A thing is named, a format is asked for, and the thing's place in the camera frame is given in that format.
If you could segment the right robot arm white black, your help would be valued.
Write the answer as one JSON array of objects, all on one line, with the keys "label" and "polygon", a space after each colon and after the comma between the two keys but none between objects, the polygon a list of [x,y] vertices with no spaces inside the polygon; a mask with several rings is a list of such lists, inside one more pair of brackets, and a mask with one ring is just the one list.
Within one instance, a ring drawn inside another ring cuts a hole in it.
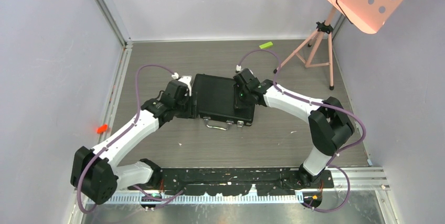
[{"label": "right robot arm white black", "polygon": [[292,92],[266,79],[260,82],[252,71],[236,67],[235,106],[260,105],[284,111],[309,125],[313,147],[296,172],[296,181],[314,187],[321,179],[329,160],[355,132],[351,120],[340,101],[310,98]]}]

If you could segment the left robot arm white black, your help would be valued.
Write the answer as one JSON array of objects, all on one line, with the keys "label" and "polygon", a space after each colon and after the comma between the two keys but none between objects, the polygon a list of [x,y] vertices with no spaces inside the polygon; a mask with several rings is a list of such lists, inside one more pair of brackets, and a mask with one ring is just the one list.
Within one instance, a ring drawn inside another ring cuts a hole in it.
[{"label": "left robot arm white black", "polygon": [[168,83],[159,99],[145,101],[138,113],[112,136],[91,149],[75,152],[70,183],[97,205],[108,201],[121,189],[144,185],[156,189],[162,180],[161,168],[146,158],[120,166],[123,158],[139,142],[174,117],[189,117],[192,77]]}]

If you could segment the black poker set case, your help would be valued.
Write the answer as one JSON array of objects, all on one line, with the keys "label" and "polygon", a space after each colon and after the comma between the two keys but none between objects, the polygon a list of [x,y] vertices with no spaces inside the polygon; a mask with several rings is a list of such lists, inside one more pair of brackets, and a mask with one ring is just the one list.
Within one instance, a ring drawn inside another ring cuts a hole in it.
[{"label": "black poker set case", "polygon": [[255,106],[235,107],[235,81],[232,78],[198,73],[192,85],[192,115],[206,127],[227,131],[231,125],[251,126]]}]

